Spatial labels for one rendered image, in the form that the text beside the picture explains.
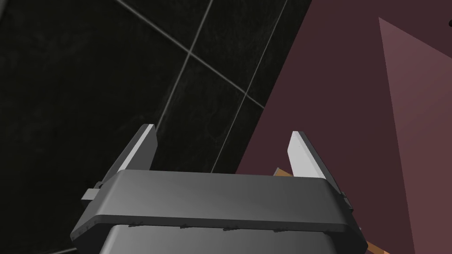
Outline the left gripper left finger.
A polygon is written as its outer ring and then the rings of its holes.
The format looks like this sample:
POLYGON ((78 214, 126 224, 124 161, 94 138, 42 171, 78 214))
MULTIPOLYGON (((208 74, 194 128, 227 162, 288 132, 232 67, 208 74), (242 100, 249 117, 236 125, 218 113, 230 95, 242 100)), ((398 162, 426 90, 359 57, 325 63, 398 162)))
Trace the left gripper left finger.
POLYGON ((157 145, 155 126, 142 125, 110 167, 102 183, 121 170, 149 170, 157 145))

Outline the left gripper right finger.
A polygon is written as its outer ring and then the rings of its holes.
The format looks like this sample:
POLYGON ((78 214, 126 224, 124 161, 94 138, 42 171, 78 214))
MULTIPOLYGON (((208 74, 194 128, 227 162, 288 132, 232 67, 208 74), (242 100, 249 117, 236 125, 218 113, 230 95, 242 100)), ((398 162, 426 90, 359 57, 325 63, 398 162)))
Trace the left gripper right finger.
POLYGON ((293 131, 287 148, 293 176, 323 178, 341 194, 334 177, 303 131, 293 131))

